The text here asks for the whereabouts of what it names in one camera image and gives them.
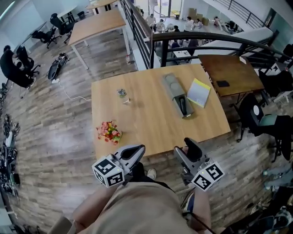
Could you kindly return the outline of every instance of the shoe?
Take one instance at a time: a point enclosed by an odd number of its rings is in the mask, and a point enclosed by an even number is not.
[[[150,170],[148,170],[147,177],[151,178],[152,180],[155,180],[156,177],[157,177],[157,171],[156,171],[156,169],[151,168]]]

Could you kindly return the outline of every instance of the wooden floor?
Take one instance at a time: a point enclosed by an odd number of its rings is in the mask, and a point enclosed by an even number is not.
[[[18,223],[38,225],[44,232],[62,213],[69,217],[98,186],[91,169],[95,161],[91,102],[70,100],[59,84],[51,84],[47,79],[50,65],[59,53],[68,53],[70,61],[61,71],[61,83],[69,96],[85,98],[91,98],[92,82],[136,70],[135,64],[126,64],[124,39],[119,32],[88,40],[89,47],[83,43],[77,46],[88,71],[62,40],[59,38],[49,50],[42,45],[33,51],[31,57],[42,66],[37,82],[23,99],[19,98],[19,86],[14,85],[4,104],[4,114],[21,126],[16,139],[21,186],[19,200],[11,198],[12,208]],[[233,100],[221,102],[228,119],[237,119],[235,110],[228,107]],[[264,111],[293,115],[293,105],[271,104]],[[250,211],[245,209],[249,203],[270,196],[263,189],[261,174],[271,167],[273,152],[266,146],[273,139],[267,135],[256,138],[246,132],[243,141],[236,143],[240,129],[237,124],[231,124],[231,129],[228,134],[201,143],[226,172],[209,191],[213,227],[244,217]],[[142,163],[146,169],[156,168],[157,180],[166,182],[183,198],[188,188],[179,176],[181,167],[172,152],[143,158]],[[275,165],[283,163],[284,158],[279,157]]]

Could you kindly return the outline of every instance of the light wood tabletop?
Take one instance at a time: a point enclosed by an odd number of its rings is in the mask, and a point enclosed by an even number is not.
[[[145,155],[172,150],[184,146],[184,138],[198,142],[230,132],[222,105],[212,88],[205,108],[194,103],[194,113],[182,119],[168,96],[162,76],[174,73],[185,92],[194,78],[212,87],[199,64],[168,66],[138,71],[99,80],[92,83],[92,122],[94,129],[103,121],[115,120],[117,129],[123,132],[118,145],[97,139],[94,143],[97,158],[115,152],[128,144],[144,144]],[[123,104],[117,90],[125,89],[130,104]]]
[[[94,5],[88,5],[86,7],[86,9],[90,10],[90,9],[95,9],[101,6],[105,6],[105,5],[109,5],[113,2],[116,2],[117,0],[99,0],[96,4]]]
[[[264,89],[264,86],[245,57],[246,64],[235,55],[198,55],[219,96],[229,96]],[[217,81],[230,86],[219,87]]]
[[[118,9],[91,16],[74,25],[68,45],[124,25],[126,25],[125,21]]]

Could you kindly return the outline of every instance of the black cable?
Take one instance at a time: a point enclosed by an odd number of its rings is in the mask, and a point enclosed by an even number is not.
[[[196,219],[202,226],[204,226],[207,230],[209,230],[212,234],[216,234],[213,230],[211,230],[208,226],[206,226],[200,219],[198,219],[197,217],[196,217],[196,215],[195,214],[193,214],[192,212],[185,212],[185,213],[183,213],[182,215],[184,216],[184,215],[187,215],[187,214],[190,214],[194,219]]]

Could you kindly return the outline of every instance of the yellow notebook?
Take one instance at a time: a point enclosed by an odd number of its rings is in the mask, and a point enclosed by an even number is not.
[[[191,87],[188,90],[187,98],[204,108],[207,98],[209,97],[210,90],[210,86],[202,83],[197,78],[194,78]]]

